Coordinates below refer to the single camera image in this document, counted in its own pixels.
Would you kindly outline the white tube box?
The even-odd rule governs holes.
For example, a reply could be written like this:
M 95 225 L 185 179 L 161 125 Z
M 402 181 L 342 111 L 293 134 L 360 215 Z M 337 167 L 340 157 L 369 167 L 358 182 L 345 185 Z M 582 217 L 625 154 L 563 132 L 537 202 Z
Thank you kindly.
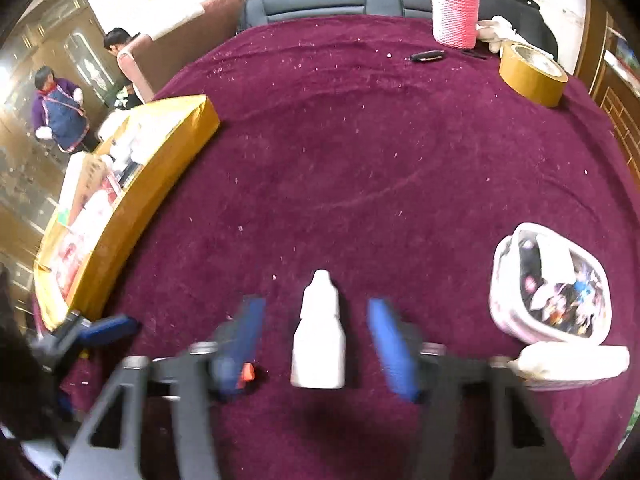
M 625 373 L 630 352 L 625 346 L 539 341 L 529 344 L 506 366 L 536 391 L 577 389 Z

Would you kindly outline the white cloth toy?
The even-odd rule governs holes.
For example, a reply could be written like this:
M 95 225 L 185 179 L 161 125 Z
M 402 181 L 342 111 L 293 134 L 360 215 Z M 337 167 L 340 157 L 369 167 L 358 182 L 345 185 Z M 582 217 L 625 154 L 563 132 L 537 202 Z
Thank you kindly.
M 488 50 L 493 54 L 499 54 L 506 41 L 526 43 L 526 40 L 518 34 L 512 24 L 501 15 L 495 15 L 490 20 L 478 21 L 476 23 L 476 39 L 487 44 Z

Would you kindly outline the maroon table cloth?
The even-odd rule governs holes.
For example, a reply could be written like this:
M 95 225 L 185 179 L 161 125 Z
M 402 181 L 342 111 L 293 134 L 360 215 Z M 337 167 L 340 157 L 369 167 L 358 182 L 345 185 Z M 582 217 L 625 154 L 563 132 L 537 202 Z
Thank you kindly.
M 204 94 L 222 126 L 157 211 L 108 306 L 132 344 L 66 382 L 88 410 L 127 354 L 171 356 L 242 298 L 265 298 L 258 391 L 214 411 L 232 479 L 398 479 L 419 409 L 390 392 L 367 326 L 388 300 L 464 358 L 517 354 L 489 315 L 492 254 L 525 221 L 595 255 L 613 300 L 610 344 L 639 349 L 639 191 L 579 80 L 553 110 L 519 96 L 496 58 L 434 48 L 427 22 L 310 18 L 241 32 L 163 96 Z M 303 292 L 340 295 L 345 385 L 291 384 Z

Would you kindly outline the wooden shelf cabinet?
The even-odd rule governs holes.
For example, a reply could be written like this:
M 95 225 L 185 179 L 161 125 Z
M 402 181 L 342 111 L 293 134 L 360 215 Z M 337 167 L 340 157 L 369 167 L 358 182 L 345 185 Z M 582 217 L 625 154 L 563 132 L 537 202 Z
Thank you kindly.
M 586 0 L 574 75 L 608 116 L 627 169 L 639 177 L 639 60 L 602 0 Z

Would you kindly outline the white small bottle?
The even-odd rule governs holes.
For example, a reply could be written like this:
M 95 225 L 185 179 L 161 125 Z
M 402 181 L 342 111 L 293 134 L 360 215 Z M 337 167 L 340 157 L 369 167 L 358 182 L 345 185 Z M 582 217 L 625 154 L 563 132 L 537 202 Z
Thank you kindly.
M 303 292 L 293 338 L 291 384 L 306 389 L 341 389 L 345 362 L 340 295 L 329 271 L 318 269 Z

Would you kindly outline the black leather sofa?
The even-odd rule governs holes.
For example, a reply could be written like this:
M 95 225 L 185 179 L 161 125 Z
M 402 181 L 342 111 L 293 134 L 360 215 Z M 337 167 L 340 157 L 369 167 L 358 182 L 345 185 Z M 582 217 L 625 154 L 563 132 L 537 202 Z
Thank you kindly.
M 395 18 L 432 17 L 431 0 L 245 0 L 239 30 L 271 23 L 334 15 L 382 15 Z M 480 0 L 478 17 L 506 18 L 529 44 L 558 56 L 558 42 L 533 0 Z

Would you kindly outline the small black clip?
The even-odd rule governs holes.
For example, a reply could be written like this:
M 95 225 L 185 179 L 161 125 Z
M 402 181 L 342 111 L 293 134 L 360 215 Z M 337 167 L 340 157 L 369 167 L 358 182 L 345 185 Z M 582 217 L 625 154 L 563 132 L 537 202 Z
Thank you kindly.
M 410 55 L 409 61 L 411 63 L 431 63 L 442 61 L 444 58 L 446 58 L 444 50 L 429 50 Z

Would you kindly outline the yellow tape roll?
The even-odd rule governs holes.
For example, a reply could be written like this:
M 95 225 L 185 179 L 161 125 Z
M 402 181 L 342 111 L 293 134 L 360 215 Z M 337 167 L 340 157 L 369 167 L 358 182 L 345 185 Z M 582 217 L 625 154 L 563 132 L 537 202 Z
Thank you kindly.
M 544 107 L 560 104 L 568 75 L 553 58 L 514 41 L 504 44 L 501 52 L 499 76 L 512 90 Z

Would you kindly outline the person in purple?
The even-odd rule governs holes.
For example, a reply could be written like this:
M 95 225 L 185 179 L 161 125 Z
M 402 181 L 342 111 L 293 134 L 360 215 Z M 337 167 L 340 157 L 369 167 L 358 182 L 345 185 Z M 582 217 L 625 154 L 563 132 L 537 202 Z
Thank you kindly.
M 84 92 L 43 65 L 35 72 L 32 128 L 41 141 L 53 141 L 67 154 L 93 153 L 100 144 L 84 109 Z

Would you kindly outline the pink white plastic container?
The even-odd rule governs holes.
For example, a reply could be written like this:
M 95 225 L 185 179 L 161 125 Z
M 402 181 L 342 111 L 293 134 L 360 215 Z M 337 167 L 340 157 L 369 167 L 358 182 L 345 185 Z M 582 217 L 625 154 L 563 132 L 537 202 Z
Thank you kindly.
M 489 312 L 500 330 L 526 344 L 603 344 L 612 326 L 608 277 L 584 248 L 523 222 L 496 247 Z

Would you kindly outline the ornate wooden door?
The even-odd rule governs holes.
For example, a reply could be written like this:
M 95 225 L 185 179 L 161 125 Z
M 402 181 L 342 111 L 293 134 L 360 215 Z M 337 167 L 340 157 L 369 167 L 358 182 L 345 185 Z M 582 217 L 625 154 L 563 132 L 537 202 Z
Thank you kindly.
M 1 265 L 21 330 L 35 328 L 34 262 L 70 153 L 122 88 L 103 36 L 89 0 L 37 0 L 1 48 Z

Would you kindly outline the pink knitted bottle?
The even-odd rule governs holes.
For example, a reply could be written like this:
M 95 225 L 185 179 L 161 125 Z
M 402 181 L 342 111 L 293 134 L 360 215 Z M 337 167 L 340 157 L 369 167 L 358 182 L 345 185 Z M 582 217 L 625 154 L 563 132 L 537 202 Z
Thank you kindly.
M 480 0 L 432 0 L 433 35 L 439 44 L 472 49 Z

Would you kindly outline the red foil packet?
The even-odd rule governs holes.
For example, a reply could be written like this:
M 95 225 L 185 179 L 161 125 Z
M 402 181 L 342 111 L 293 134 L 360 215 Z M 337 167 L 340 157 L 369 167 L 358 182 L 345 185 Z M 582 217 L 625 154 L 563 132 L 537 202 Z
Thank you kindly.
M 76 274 L 85 258 L 96 247 L 108 220 L 114 211 L 114 203 L 122 189 L 112 174 L 107 174 L 101 186 L 82 206 L 58 244 L 52 272 L 62 297 L 67 299 Z

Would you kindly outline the yellow tray box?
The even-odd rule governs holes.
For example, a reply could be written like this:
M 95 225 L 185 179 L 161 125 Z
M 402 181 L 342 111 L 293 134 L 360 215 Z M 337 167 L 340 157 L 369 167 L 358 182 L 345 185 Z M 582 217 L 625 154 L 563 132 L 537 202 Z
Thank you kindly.
M 119 114 L 92 154 L 70 158 L 55 208 L 34 262 L 36 303 L 42 326 L 55 330 L 77 311 L 95 321 L 138 239 L 158 207 L 220 126 L 204 94 L 179 96 Z M 67 299 L 52 272 L 58 244 L 88 198 L 112 174 L 122 192 L 111 219 L 76 274 Z

